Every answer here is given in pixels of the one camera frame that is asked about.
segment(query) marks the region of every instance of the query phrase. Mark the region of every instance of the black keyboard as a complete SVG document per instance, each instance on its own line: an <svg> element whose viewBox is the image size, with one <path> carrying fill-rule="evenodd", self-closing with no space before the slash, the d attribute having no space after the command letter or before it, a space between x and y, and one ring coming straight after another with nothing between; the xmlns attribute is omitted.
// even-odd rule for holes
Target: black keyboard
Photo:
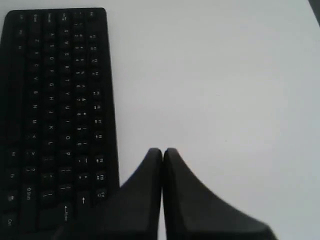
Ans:
<svg viewBox="0 0 320 240"><path fill-rule="evenodd" d="M49 239L119 189L106 12L11 11L0 46L0 239Z"/></svg>

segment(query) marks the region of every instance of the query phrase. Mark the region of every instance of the white surface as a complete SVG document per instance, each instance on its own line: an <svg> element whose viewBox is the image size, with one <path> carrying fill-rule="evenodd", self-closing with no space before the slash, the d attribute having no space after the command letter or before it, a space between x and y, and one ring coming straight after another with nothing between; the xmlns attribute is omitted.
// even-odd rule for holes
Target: white surface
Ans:
<svg viewBox="0 0 320 240"><path fill-rule="evenodd" d="M320 29L307 0L10 0L108 12L123 183L176 147L279 240L320 239ZM161 213L160 240L165 239Z"/></svg>

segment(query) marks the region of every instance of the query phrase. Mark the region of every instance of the desk surface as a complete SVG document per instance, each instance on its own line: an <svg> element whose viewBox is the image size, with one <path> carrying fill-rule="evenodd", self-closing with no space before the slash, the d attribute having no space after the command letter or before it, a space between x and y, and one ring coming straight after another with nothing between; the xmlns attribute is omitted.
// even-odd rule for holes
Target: desk surface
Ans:
<svg viewBox="0 0 320 240"><path fill-rule="evenodd" d="M308 1L152 2L1 1L0 25L16 8L106 8L121 182L149 147L176 147L280 240L320 239L320 29Z"/></svg>

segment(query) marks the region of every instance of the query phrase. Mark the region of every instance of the arrow key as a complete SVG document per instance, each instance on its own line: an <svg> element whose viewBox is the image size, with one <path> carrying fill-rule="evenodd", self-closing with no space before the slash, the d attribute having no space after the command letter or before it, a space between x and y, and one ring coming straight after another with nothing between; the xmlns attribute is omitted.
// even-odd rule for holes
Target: arrow key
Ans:
<svg viewBox="0 0 320 240"><path fill-rule="evenodd" d="M76 194L77 215L78 217L85 214L90 209L90 192L80 191Z"/></svg>

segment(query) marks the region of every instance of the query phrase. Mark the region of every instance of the wireless keyboard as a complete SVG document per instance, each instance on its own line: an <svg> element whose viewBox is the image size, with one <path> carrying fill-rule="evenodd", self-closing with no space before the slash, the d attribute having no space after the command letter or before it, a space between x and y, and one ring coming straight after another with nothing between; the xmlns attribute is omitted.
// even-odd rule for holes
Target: wireless keyboard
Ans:
<svg viewBox="0 0 320 240"><path fill-rule="evenodd" d="M0 46L0 239L49 239L119 188L106 12L11 11Z"/></svg>

